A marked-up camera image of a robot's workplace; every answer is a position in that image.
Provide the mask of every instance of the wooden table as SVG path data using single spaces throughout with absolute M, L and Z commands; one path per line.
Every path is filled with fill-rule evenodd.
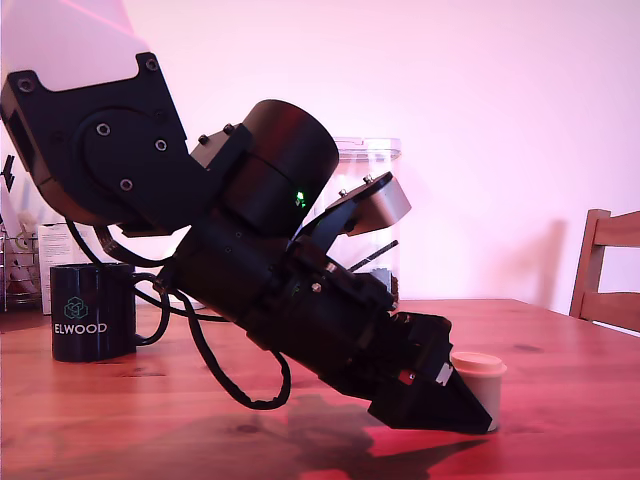
M 366 413 L 366 402 L 335 393 L 297 364 L 290 402 L 255 413 L 217 385 L 180 317 L 135 355 L 64 364 L 51 359 L 47 318 L 5 314 L 2 478 L 640 479 L 637 338 L 514 300 L 402 308 L 445 315 L 455 349 L 504 359 L 499 431 L 390 430 Z M 158 318 L 141 308 L 143 333 Z M 234 325 L 204 328 L 254 398 L 277 393 L 269 354 Z

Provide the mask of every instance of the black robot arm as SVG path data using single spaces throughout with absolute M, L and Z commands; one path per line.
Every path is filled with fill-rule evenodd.
M 449 321 L 392 314 L 381 282 L 327 256 L 338 235 L 384 228 L 408 211 L 393 175 L 368 179 L 301 228 L 338 164 L 324 127 L 266 100 L 189 153 L 155 56 L 136 58 L 134 78 L 58 92 L 33 71 L 8 75 L 2 120 L 49 205 L 96 227 L 115 258 L 161 265 L 159 284 L 212 307 L 262 348 L 370 400 L 390 427 L 486 432 L 491 417 L 450 363 Z M 112 224 L 128 236 L 191 228 L 172 257 L 150 265 L 113 244 Z

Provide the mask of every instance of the green led light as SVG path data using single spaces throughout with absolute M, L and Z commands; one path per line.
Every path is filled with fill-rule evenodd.
M 304 193 L 303 192 L 298 192 L 296 194 L 296 206 L 300 207 L 300 208 L 304 208 L 307 206 L 306 202 L 304 201 Z

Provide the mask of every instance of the wooden chair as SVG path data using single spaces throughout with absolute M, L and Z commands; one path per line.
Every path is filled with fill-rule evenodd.
M 569 315 L 640 331 L 640 293 L 598 293 L 605 247 L 640 247 L 640 211 L 589 210 Z

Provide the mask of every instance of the black mug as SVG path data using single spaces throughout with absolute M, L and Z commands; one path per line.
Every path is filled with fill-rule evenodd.
M 149 274 L 134 274 L 134 267 L 125 263 L 51 267 L 53 358 L 94 362 L 134 353 L 137 345 L 157 341 L 168 324 L 166 310 L 154 335 L 136 335 L 133 286 L 151 279 Z M 166 294 L 162 302 L 168 305 Z

